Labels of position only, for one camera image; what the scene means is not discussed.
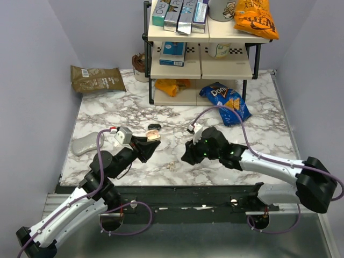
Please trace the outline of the black earbud charging case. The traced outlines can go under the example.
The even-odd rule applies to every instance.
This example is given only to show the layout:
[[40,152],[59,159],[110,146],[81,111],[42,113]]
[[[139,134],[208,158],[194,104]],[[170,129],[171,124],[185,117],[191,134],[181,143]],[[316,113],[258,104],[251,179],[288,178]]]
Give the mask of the black earbud charging case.
[[161,125],[160,124],[149,124],[148,125],[148,130],[160,130],[161,129]]

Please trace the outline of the beige earbud charging case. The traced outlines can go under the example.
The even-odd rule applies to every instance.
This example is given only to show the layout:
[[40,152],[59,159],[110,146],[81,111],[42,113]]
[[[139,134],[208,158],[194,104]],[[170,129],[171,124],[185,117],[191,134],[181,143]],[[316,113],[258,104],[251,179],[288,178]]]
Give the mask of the beige earbud charging case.
[[160,141],[161,136],[159,130],[149,130],[146,132],[147,142]]

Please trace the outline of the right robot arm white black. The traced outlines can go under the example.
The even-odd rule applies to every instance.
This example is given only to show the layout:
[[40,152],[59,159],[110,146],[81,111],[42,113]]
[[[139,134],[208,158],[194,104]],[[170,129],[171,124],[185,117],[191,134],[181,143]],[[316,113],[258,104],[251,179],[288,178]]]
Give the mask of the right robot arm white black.
[[326,213],[337,187],[336,180],[320,160],[288,160],[264,155],[249,147],[227,141],[215,127],[204,129],[200,124],[189,125],[192,140],[185,144],[182,161],[194,166],[204,159],[218,160],[228,169],[252,171],[267,175],[281,184],[262,184],[247,197],[248,206],[255,211],[266,204],[302,204],[316,213]]

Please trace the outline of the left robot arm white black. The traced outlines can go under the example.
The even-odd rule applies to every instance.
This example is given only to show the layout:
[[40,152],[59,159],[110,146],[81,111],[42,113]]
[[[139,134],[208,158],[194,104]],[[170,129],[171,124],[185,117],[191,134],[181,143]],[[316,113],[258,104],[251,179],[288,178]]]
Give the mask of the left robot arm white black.
[[54,257],[58,248],[93,217],[120,210],[123,205],[121,196],[111,179],[136,159],[147,162],[160,142],[160,137],[132,136],[129,146],[116,155],[99,149],[90,164],[90,171],[61,205],[41,222],[21,227],[16,232],[20,254]]

